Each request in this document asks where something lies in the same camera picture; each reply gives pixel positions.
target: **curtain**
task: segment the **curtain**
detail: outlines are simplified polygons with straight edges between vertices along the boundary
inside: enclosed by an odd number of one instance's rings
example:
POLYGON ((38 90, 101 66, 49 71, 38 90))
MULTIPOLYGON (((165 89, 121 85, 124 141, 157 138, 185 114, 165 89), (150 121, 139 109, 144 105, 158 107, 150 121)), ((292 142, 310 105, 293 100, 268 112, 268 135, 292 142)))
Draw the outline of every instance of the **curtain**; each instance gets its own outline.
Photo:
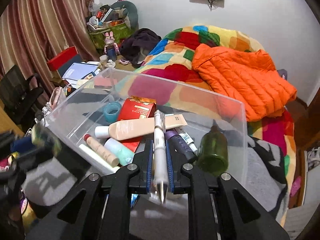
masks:
POLYGON ((86 28, 89 1, 11 0, 0 17, 0 76, 14 64, 25 78, 38 73, 48 100, 54 88, 48 60, 71 46, 83 59, 99 60, 86 28))

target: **orange down jacket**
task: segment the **orange down jacket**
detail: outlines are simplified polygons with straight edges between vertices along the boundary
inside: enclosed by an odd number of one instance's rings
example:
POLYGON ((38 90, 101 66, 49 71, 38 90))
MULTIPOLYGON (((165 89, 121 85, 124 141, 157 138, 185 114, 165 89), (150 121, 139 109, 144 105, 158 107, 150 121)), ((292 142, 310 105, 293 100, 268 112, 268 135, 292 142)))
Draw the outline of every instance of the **orange down jacket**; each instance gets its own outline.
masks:
POLYGON ((285 104, 296 98, 295 87, 279 76, 271 57, 263 50, 241 52, 201 44, 192 69, 214 92, 243 102, 248 122, 281 116, 285 104))

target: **transparent storage bin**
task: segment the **transparent storage bin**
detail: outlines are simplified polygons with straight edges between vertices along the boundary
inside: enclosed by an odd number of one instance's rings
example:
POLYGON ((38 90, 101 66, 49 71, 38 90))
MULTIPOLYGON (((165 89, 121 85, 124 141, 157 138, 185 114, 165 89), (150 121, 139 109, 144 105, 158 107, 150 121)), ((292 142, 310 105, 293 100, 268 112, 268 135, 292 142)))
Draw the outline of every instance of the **transparent storage bin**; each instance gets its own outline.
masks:
MULTIPOLYGON (((165 114, 183 114, 188 126, 183 129, 194 139, 197 148, 212 125, 228 140, 229 172, 245 186, 247 173, 247 124, 242 102, 185 83, 155 76, 106 69, 77 89, 50 113, 49 129, 92 166, 107 175, 111 171, 92 159, 78 146, 85 144, 83 135, 94 136, 99 125, 109 125, 103 107, 113 101, 123 104, 128 96, 153 98, 157 109, 165 114)), ((141 142, 136 152, 143 150, 141 142)))

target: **green bottle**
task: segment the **green bottle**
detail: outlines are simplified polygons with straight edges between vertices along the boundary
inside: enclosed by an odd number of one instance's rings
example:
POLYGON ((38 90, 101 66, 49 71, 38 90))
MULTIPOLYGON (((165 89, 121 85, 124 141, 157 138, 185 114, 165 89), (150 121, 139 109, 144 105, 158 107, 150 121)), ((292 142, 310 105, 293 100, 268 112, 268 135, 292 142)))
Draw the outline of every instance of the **green bottle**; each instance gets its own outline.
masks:
POLYGON ((212 126, 200 144, 196 165, 203 171, 219 176, 228 168, 228 143, 217 126, 212 126))

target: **orange box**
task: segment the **orange box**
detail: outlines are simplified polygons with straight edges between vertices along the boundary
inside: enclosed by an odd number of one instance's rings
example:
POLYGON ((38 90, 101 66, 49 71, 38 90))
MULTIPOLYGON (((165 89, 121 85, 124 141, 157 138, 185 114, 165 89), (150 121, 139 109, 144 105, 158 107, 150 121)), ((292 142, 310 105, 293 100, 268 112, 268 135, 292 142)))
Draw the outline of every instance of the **orange box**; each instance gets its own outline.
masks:
MULTIPOLYGON (((156 101, 154 99, 132 96, 124 102, 117 121, 154 117, 155 111, 156 101)), ((123 140, 121 143, 135 152, 141 139, 142 136, 123 140)))

